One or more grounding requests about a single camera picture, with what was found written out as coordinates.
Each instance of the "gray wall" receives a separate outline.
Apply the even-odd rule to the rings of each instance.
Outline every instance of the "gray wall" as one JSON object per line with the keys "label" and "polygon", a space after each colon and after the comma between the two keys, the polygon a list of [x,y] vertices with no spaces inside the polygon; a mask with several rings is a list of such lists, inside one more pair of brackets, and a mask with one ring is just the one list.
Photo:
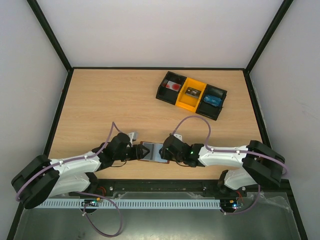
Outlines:
{"label": "gray wall", "polygon": [[320,1],[295,0],[251,73],[309,239],[319,239]]}
{"label": "gray wall", "polygon": [[18,203],[12,178],[43,152],[67,72],[26,0],[0,7],[0,239]]}
{"label": "gray wall", "polygon": [[38,0],[72,66],[245,68],[283,0]]}

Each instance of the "black frame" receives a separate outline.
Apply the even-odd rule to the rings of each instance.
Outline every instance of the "black frame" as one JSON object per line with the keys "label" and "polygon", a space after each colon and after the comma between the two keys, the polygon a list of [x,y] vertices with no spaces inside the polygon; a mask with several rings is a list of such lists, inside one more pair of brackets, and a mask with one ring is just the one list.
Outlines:
{"label": "black frame", "polygon": [[[27,0],[27,2],[29,3],[32,11],[34,12],[34,15],[36,16],[36,18],[38,19],[40,25],[42,26],[44,32],[46,33],[48,39],[50,40],[53,48],[55,49],[57,55],[59,56],[61,62],[63,63],[65,69],[67,70],[68,74],[65,80],[65,84],[64,84],[64,88],[59,100],[59,104],[53,119],[53,123],[49,132],[49,136],[45,145],[45,149],[44,149],[44,154],[45,155],[49,155],[49,152],[51,150],[51,146],[55,137],[55,133],[58,127],[58,122],[62,113],[62,109],[65,103],[65,99],[68,93],[68,89],[69,89],[69,85],[72,79],[72,75],[74,72],[74,69],[127,69],[127,70],[225,70],[225,71],[242,71],[243,75],[244,75],[244,79],[247,85],[247,89],[249,92],[249,96],[251,99],[251,103],[252,103],[252,107],[253,107],[253,111],[255,114],[255,118],[257,121],[257,125],[260,131],[260,135],[262,138],[262,142],[264,144],[266,144],[267,146],[271,146],[270,144],[270,140],[266,131],[266,126],[260,111],[260,107],[258,104],[258,100],[256,97],[256,93],[250,78],[250,72],[252,71],[253,67],[255,66],[255,64],[257,63],[260,55],[262,54],[262,52],[264,51],[265,47],[267,46],[268,42],[270,41],[272,35],[274,34],[274,32],[276,31],[278,25],[280,24],[281,20],[283,19],[283,17],[285,16],[286,12],[288,11],[290,5],[292,4],[293,0],[283,0],[279,10],[277,11],[276,15],[274,16],[270,26],[268,27],[266,33],[264,34],[260,44],[258,45],[257,49],[255,50],[251,60],[249,61],[248,65],[246,68],[207,68],[207,67],[72,67],[65,55],[65,53],[63,52],[62,47],[60,46],[53,30],[51,29],[44,13],[42,12],[37,0]],[[146,180],[106,180],[108,183],[111,184],[115,184],[115,183],[121,183],[121,184],[125,184],[125,182],[130,182],[130,184],[128,185],[128,188],[138,188],[139,186],[141,186],[141,184],[143,184]],[[166,187],[166,183],[168,183],[167,180],[152,180],[152,181],[148,181],[148,182],[152,182],[152,185],[163,185],[164,188]],[[193,185],[197,185],[197,186],[207,186],[211,181],[210,180],[182,180],[182,181],[175,181],[177,182],[176,186],[180,186],[183,184],[186,184],[186,187],[188,188],[188,184],[190,184],[192,182]],[[248,192],[256,192],[257,191],[257,187],[253,186],[253,187],[247,187],[246,188]],[[282,180],[281,184],[280,184],[280,188],[279,189],[268,189],[268,188],[263,188],[264,191],[267,192],[286,192],[288,199],[289,199],[289,203],[290,203],[290,207],[293,210],[293,215],[298,227],[298,231],[300,234],[300,237],[302,240],[307,240],[307,233],[305,231],[303,222],[301,220],[300,214],[299,214],[299,210],[296,204],[296,200],[295,197],[293,195],[289,180]],[[9,234],[7,236],[7,240],[13,240],[19,225],[19,221],[22,215],[22,212],[24,210],[23,205],[20,203],[18,205],[16,214],[14,216],[11,228],[9,230]]]}

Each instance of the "metal track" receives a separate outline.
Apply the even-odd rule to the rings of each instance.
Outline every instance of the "metal track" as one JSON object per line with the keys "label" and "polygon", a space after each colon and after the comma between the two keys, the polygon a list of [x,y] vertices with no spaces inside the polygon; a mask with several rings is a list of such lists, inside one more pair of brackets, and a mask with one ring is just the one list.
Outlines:
{"label": "metal track", "polygon": [[[37,209],[78,209],[84,206],[84,199],[53,198],[47,199]],[[220,200],[215,199],[113,199],[119,209],[220,209]],[[110,202],[104,200],[88,206],[88,209],[113,209]]]}

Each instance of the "black cable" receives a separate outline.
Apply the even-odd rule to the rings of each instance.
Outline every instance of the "black cable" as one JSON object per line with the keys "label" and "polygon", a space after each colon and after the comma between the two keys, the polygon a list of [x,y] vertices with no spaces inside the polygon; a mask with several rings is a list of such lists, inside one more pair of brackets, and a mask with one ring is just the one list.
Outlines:
{"label": "black cable", "polygon": [[177,162],[177,161],[175,161],[175,162],[176,162],[176,164],[178,164],[181,167],[189,167],[190,168],[190,166],[188,166],[188,165],[181,165],[179,162]]}
{"label": "black cable", "polygon": [[127,161],[124,161],[124,164],[120,165],[120,166],[110,166],[111,168],[120,168],[123,167],[124,165],[126,165]]}

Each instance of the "wooden tabletop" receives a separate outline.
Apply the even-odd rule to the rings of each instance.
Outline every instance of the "wooden tabletop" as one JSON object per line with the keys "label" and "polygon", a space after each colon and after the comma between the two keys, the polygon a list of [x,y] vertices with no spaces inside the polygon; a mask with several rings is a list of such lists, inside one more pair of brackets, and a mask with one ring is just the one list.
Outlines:
{"label": "wooden tabletop", "polygon": [[[217,121],[207,118],[212,133],[209,145],[232,147],[261,141],[242,71],[173,70],[227,90]],[[50,151],[50,158],[84,154],[106,140],[112,121],[124,133],[138,132],[140,141],[163,143],[190,111],[156,99],[166,70],[75,69]],[[179,130],[189,145],[203,143],[207,125],[198,118],[186,120]],[[182,167],[145,161],[128,161],[96,173],[100,179],[218,179],[226,166]]]}

